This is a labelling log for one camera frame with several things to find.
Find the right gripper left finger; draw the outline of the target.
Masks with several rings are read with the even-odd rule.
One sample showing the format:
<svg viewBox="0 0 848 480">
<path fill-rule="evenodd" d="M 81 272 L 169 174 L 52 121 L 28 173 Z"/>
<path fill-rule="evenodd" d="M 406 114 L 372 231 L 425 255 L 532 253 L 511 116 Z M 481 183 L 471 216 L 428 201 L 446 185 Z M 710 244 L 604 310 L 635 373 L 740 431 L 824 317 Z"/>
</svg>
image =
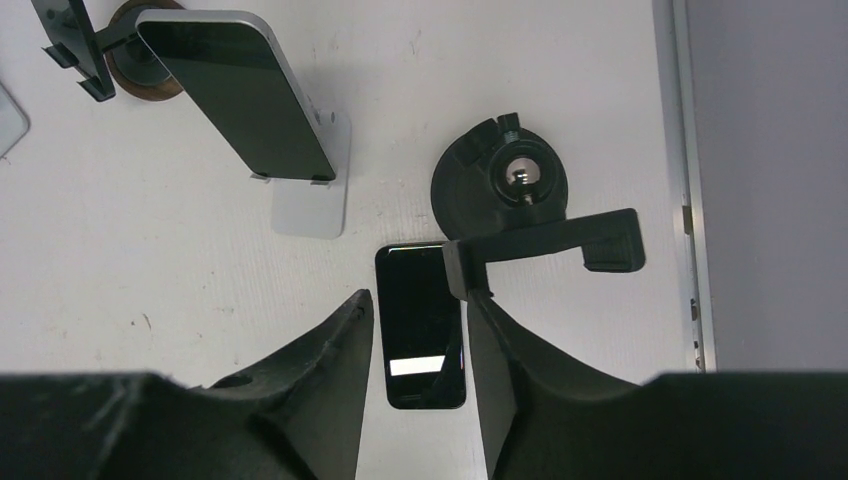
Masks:
<svg viewBox="0 0 848 480">
<path fill-rule="evenodd" d="M 5 374 L 5 479 L 352 479 L 371 294 L 212 386 L 153 372 Z"/>
</svg>

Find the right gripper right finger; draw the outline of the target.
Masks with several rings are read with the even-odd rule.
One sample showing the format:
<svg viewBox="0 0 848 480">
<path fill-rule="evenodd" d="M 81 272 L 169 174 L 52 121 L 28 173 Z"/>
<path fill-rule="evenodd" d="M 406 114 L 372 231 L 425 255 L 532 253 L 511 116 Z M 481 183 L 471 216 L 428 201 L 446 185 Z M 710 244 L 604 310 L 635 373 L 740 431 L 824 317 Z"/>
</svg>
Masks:
<svg viewBox="0 0 848 480">
<path fill-rule="evenodd" d="M 637 385 L 556 348 L 485 293 L 468 311 L 491 479 L 847 475 L 843 373 L 671 373 Z"/>
</svg>

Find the black phone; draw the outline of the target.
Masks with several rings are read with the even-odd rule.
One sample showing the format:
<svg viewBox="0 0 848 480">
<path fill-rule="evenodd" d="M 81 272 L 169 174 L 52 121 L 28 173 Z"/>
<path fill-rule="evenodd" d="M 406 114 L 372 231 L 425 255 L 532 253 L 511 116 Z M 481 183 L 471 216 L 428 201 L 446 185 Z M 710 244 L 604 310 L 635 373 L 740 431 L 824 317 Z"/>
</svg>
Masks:
<svg viewBox="0 0 848 480">
<path fill-rule="evenodd" d="M 449 289 L 440 242 L 387 245 L 375 255 L 389 404 L 450 410 L 467 396 L 460 301 Z"/>
<path fill-rule="evenodd" d="M 136 30 L 249 170 L 329 182 L 318 120 L 272 28 L 241 10 L 149 9 Z"/>
</svg>

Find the black round-base clamp stand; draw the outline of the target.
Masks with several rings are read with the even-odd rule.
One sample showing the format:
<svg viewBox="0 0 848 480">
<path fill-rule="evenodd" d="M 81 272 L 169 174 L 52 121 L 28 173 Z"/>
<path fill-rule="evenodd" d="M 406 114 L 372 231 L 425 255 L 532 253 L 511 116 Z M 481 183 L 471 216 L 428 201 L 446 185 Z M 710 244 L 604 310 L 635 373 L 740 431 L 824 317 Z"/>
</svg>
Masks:
<svg viewBox="0 0 848 480">
<path fill-rule="evenodd" d="M 451 293 L 468 301 L 489 293 L 490 263 L 578 248 L 585 268 L 633 273 L 646 254 L 632 208 L 568 218 L 569 186 L 553 147 L 524 128 L 518 114 L 489 118 L 442 154 L 431 206 L 448 241 L 442 247 Z"/>
</svg>

